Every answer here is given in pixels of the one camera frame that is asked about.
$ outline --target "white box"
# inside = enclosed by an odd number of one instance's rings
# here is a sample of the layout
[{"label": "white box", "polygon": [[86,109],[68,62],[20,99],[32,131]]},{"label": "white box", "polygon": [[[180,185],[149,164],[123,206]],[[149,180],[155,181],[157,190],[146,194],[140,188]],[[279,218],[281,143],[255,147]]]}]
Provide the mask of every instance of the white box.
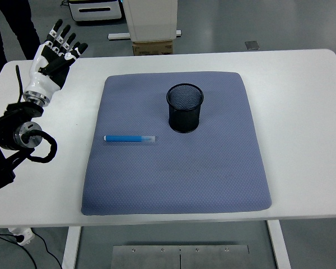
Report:
[{"label": "white box", "polygon": [[120,0],[69,0],[71,16],[75,21],[99,21],[122,18]]},{"label": "white box", "polygon": [[123,0],[133,42],[176,38],[178,0]]}]

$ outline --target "marker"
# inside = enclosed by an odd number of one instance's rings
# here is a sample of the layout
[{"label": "marker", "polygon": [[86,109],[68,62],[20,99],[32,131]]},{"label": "marker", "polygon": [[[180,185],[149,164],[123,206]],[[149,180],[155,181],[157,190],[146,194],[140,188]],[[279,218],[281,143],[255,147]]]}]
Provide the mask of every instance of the marker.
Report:
[{"label": "marker", "polygon": [[155,142],[155,136],[104,136],[108,142]]}]

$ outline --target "person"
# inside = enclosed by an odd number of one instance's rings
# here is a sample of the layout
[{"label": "person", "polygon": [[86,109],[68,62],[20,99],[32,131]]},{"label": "person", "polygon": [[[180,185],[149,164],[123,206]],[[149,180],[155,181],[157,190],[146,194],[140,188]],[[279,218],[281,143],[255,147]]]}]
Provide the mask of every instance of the person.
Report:
[{"label": "person", "polygon": [[[0,10],[11,30],[17,36],[27,60],[34,59],[40,39],[31,21],[31,8],[28,0],[0,0]],[[0,33],[0,71],[7,63]]]}]

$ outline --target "black mesh pen holder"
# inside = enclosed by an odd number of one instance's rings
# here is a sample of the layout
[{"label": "black mesh pen holder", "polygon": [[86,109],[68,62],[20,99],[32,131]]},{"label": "black mesh pen holder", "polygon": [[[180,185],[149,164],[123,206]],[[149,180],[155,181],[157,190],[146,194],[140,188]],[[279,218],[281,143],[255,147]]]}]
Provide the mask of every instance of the black mesh pen holder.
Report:
[{"label": "black mesh pen holder", "polygon": [[167,92],[169,126],[179,133],[194,131],[199,125],[203,92],[193,84],[177,84]]}]

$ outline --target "gray floor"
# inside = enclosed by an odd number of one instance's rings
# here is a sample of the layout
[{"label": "gray floor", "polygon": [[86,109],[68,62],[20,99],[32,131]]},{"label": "gray floor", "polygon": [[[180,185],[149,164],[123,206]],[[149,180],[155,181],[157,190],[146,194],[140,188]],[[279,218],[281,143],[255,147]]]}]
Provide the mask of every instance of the gray floor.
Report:
[{"label": "gray floor", "polygon": [[[61,0],[31,0],[30,4],[32,20],[41,41],[56,20],[62,18],[65,24],[72,25],[77,40],[89,44],[83,57],[133,55],[129,40],[107,40],[108,33],[128,32],[124,20],[77,24],[72,20],[68,7],[60,7]],[[0,27],[7,59],[25,59],[1,13]],[[182,37],[174,41],[176,54],[243,52],[246,51],[244,42],[253,40],[259,43],[260,50],[327,48],[336,53],[336,0],[179,0],[178,29],[182,31]],[[336,268],[336,219],[286,220],[281,221],[281,226],[293,269]],[[83,228],[77,268],[110,268],[113,244],[162,242],[249,244],[264,253],[256,260],[256,267],[271,268],[271,248],[263,239],[266,235],[266,227],[263,227],[263,222],[237,222],[210,227],[171,224]],[[166,236],[159,233],[159,228],[164,228]],[[150,230],[154,233],[148,237],[141,236],[149,234]],[[36,231],[46,239],[49,250],[62,259],[67,228],[40,228]],[[249,241],[247,235],[253,234],[261,238],[250,237]],[[39,268],[58,268],[39,239],[27,245],[27,249],[32,252]],[[0,268],[34,267],[24,251],[0,241]]]}]

